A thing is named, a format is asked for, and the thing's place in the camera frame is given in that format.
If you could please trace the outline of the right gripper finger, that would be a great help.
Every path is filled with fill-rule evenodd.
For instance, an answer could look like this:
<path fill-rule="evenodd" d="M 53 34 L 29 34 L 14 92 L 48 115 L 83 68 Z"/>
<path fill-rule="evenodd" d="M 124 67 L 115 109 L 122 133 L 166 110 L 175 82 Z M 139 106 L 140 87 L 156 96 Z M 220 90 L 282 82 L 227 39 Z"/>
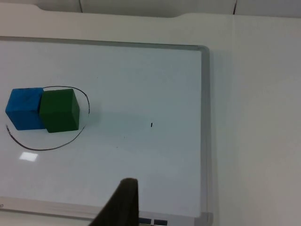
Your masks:
<path fill-rule="evenodd" d="M 139 225 L 138 180 L 121 180 L 115 192 L 90 226 L 137 226 Z"/>

